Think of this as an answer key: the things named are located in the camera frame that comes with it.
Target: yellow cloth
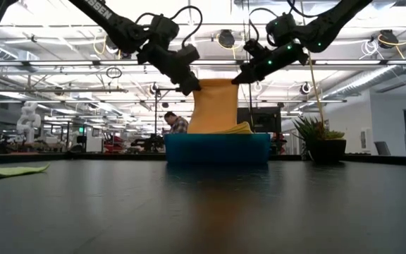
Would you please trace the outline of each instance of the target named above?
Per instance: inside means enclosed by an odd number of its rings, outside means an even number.
[[[229,79],[200,80],[193,91],[194,112],[187,133],[252,133],[248,123],[238,123],[238,85]]]

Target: white robot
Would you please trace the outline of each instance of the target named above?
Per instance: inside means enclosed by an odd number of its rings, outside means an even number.
[[[18,135],[25,134],[26,142],[34,142],[34,128],[39,128],[41,118],[39,114],[35,113],[37,103],[25,102],[25,106],[21,108],[21,117],[17,121]]]

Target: towel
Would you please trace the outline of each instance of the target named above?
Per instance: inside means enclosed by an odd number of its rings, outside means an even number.
[[[40,173],[47,170],[48,167],[49,164],[44,167],[1,167],[0,178]]]
[[[238,125],[239,85],[230,79],[200,80],[200,91],[193,91],[194,112],[187,128],[191,134],[248,134],[248,123]]]

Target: green cloth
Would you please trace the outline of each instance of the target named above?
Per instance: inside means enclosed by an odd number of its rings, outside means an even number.
[[[0,168],[0,178],[11,177],[11,176],[21,176],[25,174],[35,174],[40,173],[49,167],[49,164],[44,167],[10,167],[10,168]]]

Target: plaid shirt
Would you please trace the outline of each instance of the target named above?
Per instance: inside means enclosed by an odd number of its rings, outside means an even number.
[[[170,133],[187,133],[189,123],[183,117],[179,116],[176,122],[172,125]]]

